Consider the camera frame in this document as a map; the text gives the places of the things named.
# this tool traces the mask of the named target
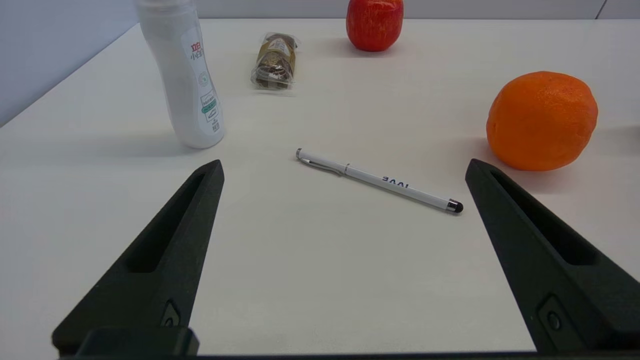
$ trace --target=red apple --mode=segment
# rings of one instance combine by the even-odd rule
[[[350,0],[347,36],[360,50],[387,50],[400,36],[403,0]]]

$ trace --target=stylus pen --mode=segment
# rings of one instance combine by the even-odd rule
[[[311,155],[307,152],[304,152],[302,151],[302,149],[298,149],[298,151],[296,151],[296,157],[310,167],[335,172],[336,174],[338,174],[338,176],[349,176],[354,179],[363,181],[367,184],[378,186],[380,188],[389,190],[390,192],[398,193],[424,204],[431,205],[438,209],[450,211],[452,213],[459,213],[463,209],[461,202],[455,201],[453,199],[447,200],[441,197],[430,195],[428,193],[424,193],[410,187],[408,183],[400,182],[397,179],[393,179],[388,176],[378,177],[352,167],[351,164],[343,165],[334,161],[325,160],[320,158],[319,156]]]

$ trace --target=white table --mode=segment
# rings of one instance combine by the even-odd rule
[[[380,54],[354,50],[343,20],[202,29],[228,130],[211,149],[177,143],[138,26],[0,129],[0,357],[55,357],[55,326],[215,159],[227,180],[191,319],[201,354],[533,349],[464,181],[471,158],[640,278],[640,20],[407,20]],[[293,96],[250,86],[267,31],[303,42]],[[484,132],[500,88],[536,70],[583,79],[600,107],[583,155],[539,174],[502,165]],[[298,147],[465,211],[313,170]]]

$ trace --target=packaged snack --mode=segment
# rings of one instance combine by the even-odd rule
[[[300,42],[291,35],[268,33],[264,36],[258,60],[251,71],[251,82],[270,90],[288,89],[293,84],[296,48]]]

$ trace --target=white bottle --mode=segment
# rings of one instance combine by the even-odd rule
[[[190,147],[216,145],[225,128],[194,0],[135,2],[142,33],[160,69],[175,134]]]

